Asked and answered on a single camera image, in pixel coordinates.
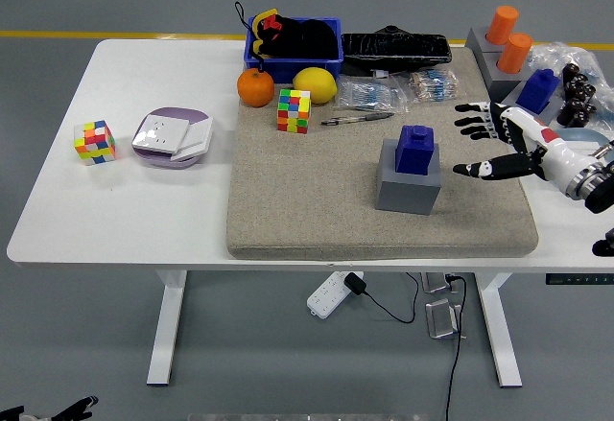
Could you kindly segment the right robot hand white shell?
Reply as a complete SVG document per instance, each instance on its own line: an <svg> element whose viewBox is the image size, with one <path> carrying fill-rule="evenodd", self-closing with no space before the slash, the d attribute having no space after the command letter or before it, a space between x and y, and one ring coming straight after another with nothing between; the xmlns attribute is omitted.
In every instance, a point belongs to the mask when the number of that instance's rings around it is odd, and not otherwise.
<svg viewBox="0 0 614 421"><path fill-rule="evenodd" d="M520 107L492 102L456 105L457 112L475 114L454 125L476 141L498 139L514 148L513 153L472 164L457 164L453 171L482 180L504 180L537 175L554 184L561 193L596 161L573 152L552 129Z"/></svg>

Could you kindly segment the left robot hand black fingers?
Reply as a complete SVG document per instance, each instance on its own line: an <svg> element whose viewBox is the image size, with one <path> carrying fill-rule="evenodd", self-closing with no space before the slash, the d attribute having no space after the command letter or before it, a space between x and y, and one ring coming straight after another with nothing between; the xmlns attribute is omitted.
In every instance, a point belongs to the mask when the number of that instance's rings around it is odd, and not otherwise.
<svg viewBox="0 0 614 421"><path fill-rule="evenodd" d="M37 417L27 414L23 406L17 406L2 410L1 421L81 421L92 416L91 408L98 402L98 397L87 396L51 417Z"/></svg>

